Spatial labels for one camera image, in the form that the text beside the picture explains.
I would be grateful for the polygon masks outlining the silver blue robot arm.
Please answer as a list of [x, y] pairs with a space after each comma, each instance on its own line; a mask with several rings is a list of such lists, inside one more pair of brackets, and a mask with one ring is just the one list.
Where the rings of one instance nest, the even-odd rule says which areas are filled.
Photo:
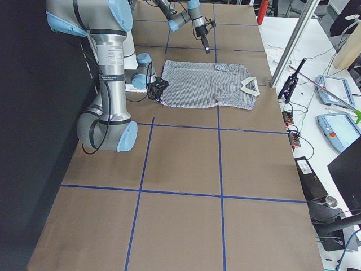
[[176, 32], [182, 26], [191, 23], [194, 38], [201, 41], [207, 54], [210, 53], [207, 35], [212, 28], [216, 27], [216, 22], [204, 16], [200, 1], [187, 1], [187, 8], [179, 1], [153, 1], [154, 4], [146, 1], [146, 3], [162, 11], [172, 32]]
[[157, 76], [148, 54], [133, 54], [129, 2], [46, 1], [46, 15], [52, 30], [87, 37], [93, 47], [100, 92], [77, 122], [82, 148], [130, 151], [138, 126], [126, 108], [126, 85], [159, 102], [168, 82]]

